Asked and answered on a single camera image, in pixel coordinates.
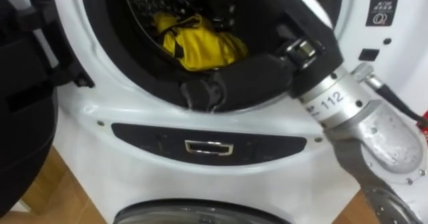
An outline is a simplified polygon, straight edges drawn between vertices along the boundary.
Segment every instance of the washing machine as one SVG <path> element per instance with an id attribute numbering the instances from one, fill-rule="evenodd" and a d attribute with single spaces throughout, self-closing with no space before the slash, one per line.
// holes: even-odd
<path id="1" fill-rule="evenodd" d="M 359 185 L 288 96 L 289 69 L 265 54 L 277 32 L 245 28 L 267 24 L 268 2 L 210 0 L 216 27 L 253 36 L 251 55 L 189 73 L 160 46 L 150 18 L 204 11 L 196 0 L 1 0 L 8 205 L 53 143 L 107 223 L 333 222 Z M 344 66 L 371 62 L 426 111 L 428 0 L 318 2 Z"/>

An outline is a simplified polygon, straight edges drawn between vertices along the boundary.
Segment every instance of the black door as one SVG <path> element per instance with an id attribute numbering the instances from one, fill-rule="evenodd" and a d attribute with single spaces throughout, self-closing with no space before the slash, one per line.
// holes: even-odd
<path id="1" fill-rule="evenodd" d="M 94 83 L 66 40 L 53 0 L 31 0 L 17 11 L 0 0 L 0 218 L 40 171 L 56 131 L 56 86 Z M 51 67 L 34 31 L 58 60 Z"/>
<path id="2" fill-rule="evenodd" d="M 8 0 L 0 0 L 0 217 L 38 174 L 57 119 L 49 62 L 34 34 L 16 28 L 16 15 Z"/>
<path id="3" fill-rule="evenodd" d="M 193 199 L 148 201 L 127 207 L 114 224 L 290 224 L 257 209 Z"/>

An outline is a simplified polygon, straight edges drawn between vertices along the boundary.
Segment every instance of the robotic arm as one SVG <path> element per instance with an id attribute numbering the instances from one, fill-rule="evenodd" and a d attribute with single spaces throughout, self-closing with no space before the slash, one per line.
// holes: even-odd
<path id="1" fill-rule="evenodd" d="M 251 15 L 263 21 L 243 26 L 251 19 L 237 16 L 236 24 L 250 32 L 269 24 L 275 29 L 281 47 L 273 54 L 296 69 L 290 95 L 323 127 L 341 167 L 359 182 L 380 222 L 428 223 L 427 143 L 390 104 L 423 125 L 427 121 L 410 111 L 370 65 L 353 73 L 342 66 L 331 23 L 315 0 L 252 2 L 247 6 L 255 11 Z M 251 49 L 252 43 L 269 45 L 275 34 L 242 38 Z M 389 104 L 374 100 L 361 82 Z"/>

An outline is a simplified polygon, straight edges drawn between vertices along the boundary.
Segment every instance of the yellow cloth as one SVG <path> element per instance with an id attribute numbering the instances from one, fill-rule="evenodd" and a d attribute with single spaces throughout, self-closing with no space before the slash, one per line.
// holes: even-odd
<path id="1" fill-rule="evenodd" d="M 199 14 L 178 22 L 168 13 L 157 13 L 154 23 L 164 35 L 163 47 L 192 72 L 226 66 L 248 54 L 240 39 L 227 32 L 215 32 L 209 20 Z M 176 44 L 181 46 L 184 56 L 177 56 L 180 54 Z"/>

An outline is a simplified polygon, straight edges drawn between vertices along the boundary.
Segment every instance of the chrome handle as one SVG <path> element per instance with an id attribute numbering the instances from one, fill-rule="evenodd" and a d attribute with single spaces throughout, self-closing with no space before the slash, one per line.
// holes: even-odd
<path id="1" fill-rule="evenodd" d="M 233 153 L 233 144 L 221 142 L 185 140 L 186 150 L 192 154 L 211 154 L 229 156 Z"/>

